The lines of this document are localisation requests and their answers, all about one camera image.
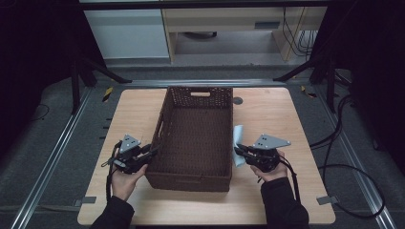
human hand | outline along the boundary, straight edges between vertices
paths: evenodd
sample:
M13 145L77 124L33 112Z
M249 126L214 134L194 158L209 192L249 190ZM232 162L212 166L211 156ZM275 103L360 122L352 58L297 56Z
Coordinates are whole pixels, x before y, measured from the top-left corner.
M111 186L113 187L113 196L116 196L124 201L128 200L128 198L134 192L138 179L145 174L147 167L148 165L145 164L136 173L131 175L124 174L120 170L116 170L113 173L113 180L111 181Z
M284 160L283 157L285 153L280 150L277 150L277 152L280 155L280 159ZM268 173L263 173L259 168L257 168L254 165L250 165L250 169L254 172L255 175L260 177L265 182L272 181L274 179L281 177L287 177L287 167L283 163L279 163L274 170Z

light wood tabletop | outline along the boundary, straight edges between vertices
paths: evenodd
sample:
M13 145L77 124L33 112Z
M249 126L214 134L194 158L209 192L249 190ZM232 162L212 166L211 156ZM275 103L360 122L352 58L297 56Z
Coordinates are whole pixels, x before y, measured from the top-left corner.
M95 203L83 203L78 222L92 224L106 206L105 180L108 160L125 134L151 143L165 89L127 90L121 95L117 110L97 161L86 197ZM233 96L243 100L234 105L234 125L244 125L243 143L252 145L261 134L291 142L281 148L298 175L302 204L309 212L310 224L330 224L335 214L330 204L319 205L316 198L326 196L325 187L314 162L298 114L285 88L235 88ZM288 176L292 185L290 172ZM142 177L128 199L134 207L135 225L249 225L266 224L261 184L248 165L233 166L228 193L182 192L153 189Z

black jacket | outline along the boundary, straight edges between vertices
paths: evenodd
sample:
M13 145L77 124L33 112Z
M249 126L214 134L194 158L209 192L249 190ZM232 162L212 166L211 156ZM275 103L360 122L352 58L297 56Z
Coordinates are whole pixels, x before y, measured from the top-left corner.
M265 182L261 192L266 209L267 228L309 228L308 212L294 199L287 177ZM130 204L112 196L104 212L90 228L126 229L129 228L133 215L134 209Z

gray carpet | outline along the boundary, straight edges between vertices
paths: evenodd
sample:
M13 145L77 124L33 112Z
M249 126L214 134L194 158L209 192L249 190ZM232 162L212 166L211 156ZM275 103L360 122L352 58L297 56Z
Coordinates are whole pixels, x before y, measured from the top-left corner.
M187 79L192 77L209 79L266 78L277 77L286 73L288 68L280 67L270 71L268 68L238 67L225 68L172 68L171 70L139 68L132 70L115 69L116 73L134 79ZM332 126L319 98L309 97L301 92L302 82L307 82L307 92L315 92L305 81L309 73L298 75L286 85L292 96L297 113L303 124L309 143L322 139L332 132ZM90 100L80 118L75 131L62 155L53 176L45 189L40 205L72 206L75 199L85 195L90 182L99 151L103 144L103 129L109 125L107 118L113 117L119 95L127 88L118 86L107 77L98 74L98 83L93 88ZM108 102L101 102L108 86L115 85ZM338 100L347 93L343 87L336 88ZM44 93L42 104L50 107L43 118L33 121L20 136L20 140L11 149L9 163L2 167L0 176L0 206L21 205L28 196L39 173L42 171L50 152L66 125L72 108L70 80L63 80L49 87ZM44 114L44 108L38 107L38 114ZM347 106L344 110L344 129L351 144L367 172L378 182L387 200L387 208L398 228L405 225L404 176L395 167L391 157L385 152L373 148L373 140L355 107ZM313 151L315 161L322 165L326 148ZM330 163L348 163L341 146L336 141L330 154ZM369 214L370 207L360 190L352 171L346 169L328 169L326 185L333 196L337 196L341 205L359 214ZM311 228L380 228L375 219L356 219L335 208L336 222L333 225L311 226ZM9 228L16 210L0 213L0 228ZM86 228L77 223L76 212L50 212L37 210L32 215L27 228Z

basket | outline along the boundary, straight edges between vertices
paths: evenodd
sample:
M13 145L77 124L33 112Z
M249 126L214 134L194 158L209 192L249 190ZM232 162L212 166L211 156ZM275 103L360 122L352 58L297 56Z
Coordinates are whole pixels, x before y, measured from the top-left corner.
M152 140L153 188L228 192L232 175L232 88L169 87Z

